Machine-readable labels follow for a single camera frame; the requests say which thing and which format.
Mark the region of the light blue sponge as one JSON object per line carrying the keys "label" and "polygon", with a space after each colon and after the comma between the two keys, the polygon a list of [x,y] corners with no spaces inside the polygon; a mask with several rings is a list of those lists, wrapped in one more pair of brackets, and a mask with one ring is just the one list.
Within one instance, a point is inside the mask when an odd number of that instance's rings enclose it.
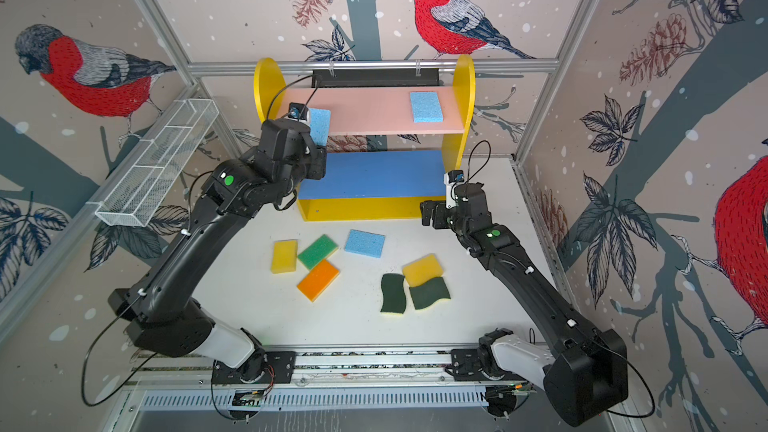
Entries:
{"label": "light blue sponge", "polygon": [[308,113],[310,137],[315,145],[326,147],[329,137],[331,111],[327,109],[310,108]]}
{"label": "light blue sponge", "polygon": [[411,92],[409,98],[414,123],[441,123],[444,121],[439,96],[436,92]]}
{"label": "light blue sponge", "polygon": [[361,230],[349,232],[344,251],[356,255],[379,259],[382,257],[386,237]]}

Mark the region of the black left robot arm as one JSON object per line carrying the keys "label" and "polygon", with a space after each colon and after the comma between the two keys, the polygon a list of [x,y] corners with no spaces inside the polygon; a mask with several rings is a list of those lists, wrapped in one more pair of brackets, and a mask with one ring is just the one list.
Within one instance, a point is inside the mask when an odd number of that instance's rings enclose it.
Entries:
{"label": "black left robot arm", "polygon": [[327,150],[300,120],[262,124],[260,141],[206,178],[189,224],[150,271],[130,288],[118,288],[108,303],[134,346],[167,357],[197,354],[218,361],[254,382],[263,373],[265,350],[243,328],[208,315],[193,292],[228,242],[265,205],[276,210],[296,200],[305,180],[325,175]]}

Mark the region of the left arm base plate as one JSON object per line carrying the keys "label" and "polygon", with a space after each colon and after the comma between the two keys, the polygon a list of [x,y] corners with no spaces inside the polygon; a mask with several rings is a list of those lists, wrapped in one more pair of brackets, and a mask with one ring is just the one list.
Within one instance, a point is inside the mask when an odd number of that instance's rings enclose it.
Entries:
{"label": "left arm base plate", "polygon": [[230,368],[216,361],[213,385],[288,384],[291,382],[296,353],[293,351],[257,350],[240,367]]}

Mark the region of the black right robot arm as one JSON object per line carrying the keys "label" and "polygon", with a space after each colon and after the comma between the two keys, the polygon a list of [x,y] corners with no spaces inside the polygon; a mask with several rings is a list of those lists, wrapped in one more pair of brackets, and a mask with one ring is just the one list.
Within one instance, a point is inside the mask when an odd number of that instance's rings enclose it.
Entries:
{"label": "black right robot arm", "polygon": [[420,205],[423,225],[452,230],[468,254],[512,293],[545,341],[537,346],[508,329],[478,341],[475,369],[460,363],[461,379],[516,375],[542,389],[567,424],[576,427],[627,399],[624,340],[581,315],[534,265],[518,237],[496,223],[480,183],[454,187],[445,200]]}

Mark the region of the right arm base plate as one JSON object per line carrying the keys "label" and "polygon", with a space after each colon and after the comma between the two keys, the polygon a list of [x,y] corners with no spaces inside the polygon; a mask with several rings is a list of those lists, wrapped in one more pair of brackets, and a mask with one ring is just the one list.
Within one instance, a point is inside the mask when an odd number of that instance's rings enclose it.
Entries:
{"label": "right arm base plate", "polygon": [[522,382],[527,380],[512,372],[486,372],[476,348],[455,348],[449,353],[444,371],[457,382]]}

